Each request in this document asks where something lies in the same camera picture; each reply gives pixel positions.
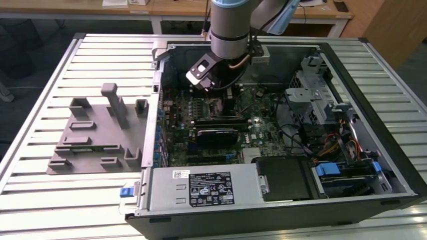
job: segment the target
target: vertical post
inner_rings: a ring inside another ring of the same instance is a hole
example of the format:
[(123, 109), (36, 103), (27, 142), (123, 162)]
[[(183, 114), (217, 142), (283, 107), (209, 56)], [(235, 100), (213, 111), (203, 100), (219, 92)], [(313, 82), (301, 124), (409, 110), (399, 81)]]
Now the vertical post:
[(160, 35), (161, 34), (161, 16), (151, 16), (149, 18), (152, 33)]
[(127, 119), (127, 106), (123, 103), (123, 99), (117, 97), (117, 85), (115, 83), (104, 83), (101, 85), (100, 94), (107, 97), (111, 109), (117, 119), (121, 129), (129, 128), (129, 123)]

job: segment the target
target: wooden desk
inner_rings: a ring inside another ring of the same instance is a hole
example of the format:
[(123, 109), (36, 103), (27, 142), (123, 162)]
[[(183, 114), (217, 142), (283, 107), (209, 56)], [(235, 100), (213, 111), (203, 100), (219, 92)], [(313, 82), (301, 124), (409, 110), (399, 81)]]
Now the wooden desk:
[[(203, 21), (205, 0), (151, 0), (148, 5), (103, 9), (103, 0), (0, 0), (0, 18), (149, 20), (161, 34), (161, 21)], [(339, 37), (353, 15), (339, 12), (332, 0), (316, 7), (299, 7), (291, 23), (332, 25), (328, 37)]]
[[(203, 21), (205, 15), (205, 0), (153, 0), (151, 14), (155, 21)], [(351, 12), (337, 11), (333, 0), (315, 7), (299, 7), (295, 11), (292, 24), (332, 25), (328, 37), (341, 35), (347, 21), (353, 17)]]
[(145, 6), (129, 5), (128, 8), (103, 8), (103, 0), (0, 0), (0, 12), (41, 14), (100, 14), (129, 15), (131, 11), (151, 14), (155, 0)]

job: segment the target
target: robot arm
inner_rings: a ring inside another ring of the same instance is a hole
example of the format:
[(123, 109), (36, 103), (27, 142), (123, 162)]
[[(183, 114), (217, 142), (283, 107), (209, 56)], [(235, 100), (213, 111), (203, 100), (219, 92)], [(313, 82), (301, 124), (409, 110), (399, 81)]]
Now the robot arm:
[(289, 24), (300, 0), (211, 0), (211, 52), (191, 67), (187, 78), (197, 89), (223, 90), (215, 86), (213, 68), (227, 65), (224, 71), (244, 71), (241, 67), (252, 56), (251, 27), (281, 34)]

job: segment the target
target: motherboard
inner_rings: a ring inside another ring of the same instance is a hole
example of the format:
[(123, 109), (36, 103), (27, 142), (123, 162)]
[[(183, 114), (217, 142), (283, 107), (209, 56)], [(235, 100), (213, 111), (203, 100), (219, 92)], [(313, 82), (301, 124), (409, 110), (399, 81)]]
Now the motherboard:
[[(268, 93), (261, 86), (240, 86), (235, 91), (229, 99), (233, 107), (225, 110), (228, 99), (223, 97), (209, 97), (207, 93), (200, 97), (192, 90), (165, 90), (163, 109), (169, 167), (241, 164), (248, 154), (251, 157), (287, 154), (275, 114), (280, 95)], [(196, 135), (211, 129), (236, 130), (235, 144), (200, 146)]]

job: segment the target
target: blue drive latch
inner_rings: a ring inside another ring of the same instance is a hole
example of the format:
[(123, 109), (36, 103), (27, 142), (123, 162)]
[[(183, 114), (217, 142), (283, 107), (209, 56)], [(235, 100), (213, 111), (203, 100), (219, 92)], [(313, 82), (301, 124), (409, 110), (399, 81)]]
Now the blue drive latch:
[(340, 174), (340, 169), (336, 163), (320, 163), (315, 167), (315, 171), (317, 173), (317, 176), (324, 176), (324, 175), (337, 175)]

